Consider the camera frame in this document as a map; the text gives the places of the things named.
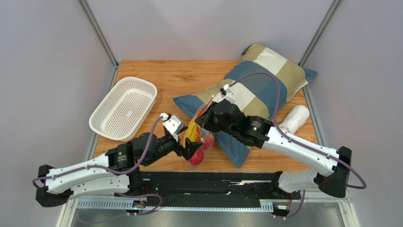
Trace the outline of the red fake apple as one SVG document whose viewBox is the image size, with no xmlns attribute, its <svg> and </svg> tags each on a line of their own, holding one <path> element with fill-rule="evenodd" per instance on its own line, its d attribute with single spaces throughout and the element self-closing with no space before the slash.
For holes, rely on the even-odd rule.
<svg viewBox="0 0 403 227">
<path fill-rule="evenodd" d="M 189 162 L 194 165 L 197 166 L 199 165 L 202 161 L 204 160 L 204 152 L 202 150 L 196 150 L 196 152 L 194 153 L 194 155 L 192 156 L 192 158 L 189 160 Z"/>
</svg>

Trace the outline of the clear orange zip top bag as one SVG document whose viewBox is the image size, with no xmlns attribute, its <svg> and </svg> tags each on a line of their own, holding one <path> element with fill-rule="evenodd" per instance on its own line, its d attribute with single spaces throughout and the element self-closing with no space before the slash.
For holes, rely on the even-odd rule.
<svg viewBox="0 0 403 227">
<path fill-rule="evenodd" d="M 195 116 L 192 118 L 191 121 L 194 121 L 197 117 L 200 117 L 200 116 L 208 109 L 208 107 L 210 106 L 210 104 L 211 104 L 212 101 L 213 101 L 213 98 L 214 98 L 214 96 L 211 96 L 211 99 L 208 101 L 207 104 L 203 104 L 202 106 L 199 107 L 199 109 L 197 110 Z M 202 137 L 205 137 L 205 136 L 208 135 L 208 134 L 213 134 L 213 135 L 215 135 L 214 133 L 209 132 L 209 131 L 207 131 L 207 130 L 201 128 L 201 127 L 200 127 L 199 125 L 197 125 L 196 123 L 195 123 L 195 126 L 196 126 L 196 134 L 197 134 L 197 139 L 198 139 L 198 141 L 201 141 L 201 142 L 202 142 Z M 204 152 L 204 158 L 205 158 L 205 156 L 206 156 L 206 154 L 208 153 L 209 150 L 203 150 L 203 152 Z M 194 166 L 194 165 L 192 165 L 189 161 L 187 161 L 187 162 L 186 162 L 186 165 L 187 165 L 188 169 L 190 169 L 190 170 L 195 170 L 196 168 L 198 168 L 198 166 L 199 166 L 200 164 L 197 165 L 197 166 Z"/>
</svg>

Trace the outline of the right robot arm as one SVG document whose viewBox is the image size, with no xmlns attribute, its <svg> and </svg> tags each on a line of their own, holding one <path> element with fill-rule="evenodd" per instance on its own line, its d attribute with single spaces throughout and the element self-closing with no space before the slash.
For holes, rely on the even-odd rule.
<svg viewBox="0 0 403 227">
<path fill-rule="evenodd" d="M 346 196 L 352 156 L 347 147 L 327 148 L 291 135 L 266 118 L 246 116 L 227 100 L 212 102 L 195 123 L 213 133 L 224 132 L 246 146 L 272 150 L 309 166 L 304 171 L 277 173 L 274 187 L 284 192 L 319 189 L 336 198 Z"/>
</svg>

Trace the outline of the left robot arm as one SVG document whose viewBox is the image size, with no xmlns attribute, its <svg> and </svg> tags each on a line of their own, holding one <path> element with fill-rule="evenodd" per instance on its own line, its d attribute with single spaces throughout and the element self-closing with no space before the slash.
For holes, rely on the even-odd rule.
<svg viewBox="0 0 403 227">
<path fill-rule="evenodd" d="M 182 145 L 169 133 L 158 138 L 147 132 L 83 163 L 64 168 L 43 165 L 37 177 L 43 185 L 37 187 L 35 199 L 49 208 L 91 194 L 144 195 L 147 189 L 140 165 L 149 166 L 170 152 L 189 160 L 201 145 L 190 139 Z"/>
</svg>

